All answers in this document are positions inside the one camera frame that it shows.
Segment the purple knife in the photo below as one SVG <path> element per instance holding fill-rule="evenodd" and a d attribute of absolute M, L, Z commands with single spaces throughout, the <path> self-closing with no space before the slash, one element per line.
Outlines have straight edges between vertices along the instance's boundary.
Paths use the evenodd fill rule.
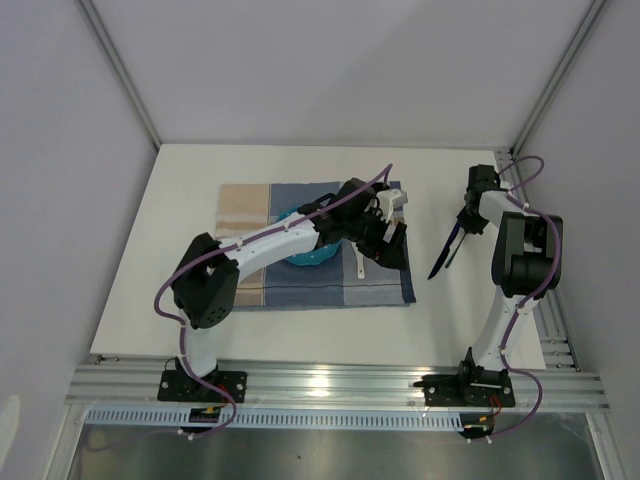
<path fill-rule="evenodd" d="M 438 272 L 441 270 L 441 268 L 444 266 L 445 261 L 447 260 L 447 258 L 449 257 L 450 251 L 451 251 L 451 246 L 454 243 L 454 241 L 456 240 L 458 234 L 460 231 L 460 224 L 459 222 L 456 222 L 454 224 L 454 227 L 451 231 L 451 233 L 449 234 L 443 249 L 441 250 L 437 260 L 435 261 L 431 272 L 429 273 L 428 279 L 431 280 L 433 279 Z"/>

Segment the purple teal fork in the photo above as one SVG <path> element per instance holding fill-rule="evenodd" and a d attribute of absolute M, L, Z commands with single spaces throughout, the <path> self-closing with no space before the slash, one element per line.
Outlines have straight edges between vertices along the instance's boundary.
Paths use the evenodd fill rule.
<path fill-rule="evenodd" d="M 453 261 L 456 258 L 457 253 L 459 252 L 465 238 L 467 236 L 467 232 L 464 232 L 461 236 L 461 238 L 459 239 L 459 241 L 457 242 L 457 244 L 455 245 L 455 248 L 452 250 L 452 252 L 450 253 L 448 259 L 446 260 L 445 264 L 444 264 L 444 268 L 445 269 L 449 269 L 450 266 L 452 265 Z"/>

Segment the white ceramic spoon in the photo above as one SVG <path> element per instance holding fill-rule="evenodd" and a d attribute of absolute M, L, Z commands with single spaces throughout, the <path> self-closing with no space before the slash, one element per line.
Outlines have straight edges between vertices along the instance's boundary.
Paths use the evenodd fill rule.
<path fill-rule="evenodd" d="M 364 256 L 359 251 L 355 243 L 352 243 L 352 248 L 354 250 L 354 255 L 356 258 L 357 278 L 360 280 L 363 280 L 366 277 L 365 266 L 364 266 Z"/>

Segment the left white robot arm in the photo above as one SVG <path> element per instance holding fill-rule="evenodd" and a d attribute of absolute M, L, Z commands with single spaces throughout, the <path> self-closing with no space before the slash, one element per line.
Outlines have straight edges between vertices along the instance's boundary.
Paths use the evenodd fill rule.
<path fill-rule="evenodd" d="M 393 214 L 406 193 L 385 182 L 352 178 L 336 193 L 299 206 L 275 224 L 244 236 L 195 237 L 170 287 L 181 321 L 179 361 L 185 370 L 180 388 L 192 400 L 209 398 L 218 366 L 211 329 L 232 311 L 238 284 L 249 275 L 299 254 L 347 240 L 381 267 L 404 270 L 406 225 Z"/>

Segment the blue beige checked cloth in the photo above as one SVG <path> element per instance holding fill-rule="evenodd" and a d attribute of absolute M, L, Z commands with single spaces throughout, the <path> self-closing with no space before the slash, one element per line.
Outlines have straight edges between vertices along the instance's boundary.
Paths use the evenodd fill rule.
<path fill-rule="evenodd" d="M 219 189 L 213 236 L 243 236 L 340 187 L 339 181 L 224 184 Z M 352 244 L 346 240 L 334 257 L 318 266 L 298 267 L 282 260 L 240 281 L 234 308 L 307 310 L 407 306 L 416 302 L 408 269 L 386 269 L 368 258 L 364 266 L 366 277 L 360 280 Z"/>

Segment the teal dotted plate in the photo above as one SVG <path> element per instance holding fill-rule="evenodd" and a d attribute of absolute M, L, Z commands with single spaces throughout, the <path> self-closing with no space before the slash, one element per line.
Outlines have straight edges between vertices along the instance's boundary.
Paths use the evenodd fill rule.
<path fill-rule="evenodd" d="M 327 244 L 321 248 L 305 253 L 291 255 L 285 258 L 285 261 L 298 267 L 318 266 L 321 263 L 334 257 L 341 246 L 341 242 Z"/>

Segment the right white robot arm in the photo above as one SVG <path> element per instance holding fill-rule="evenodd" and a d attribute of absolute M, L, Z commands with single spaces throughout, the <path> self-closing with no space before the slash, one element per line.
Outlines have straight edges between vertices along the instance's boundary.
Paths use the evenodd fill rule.
<path fill-rule="evenodd" d="M 515 199 L 490 165 L 469 169 L 464 200 L 457 217 L 464 232 L 481 234 L 490 224 L 498 229 L 491 262 L 494 300 L 455 380 L 457 396 L 478 404 L 491 389 L 502 392 L 508 387 L 511 354 L 522 327 L 559 283 L 564 221 Z"/>

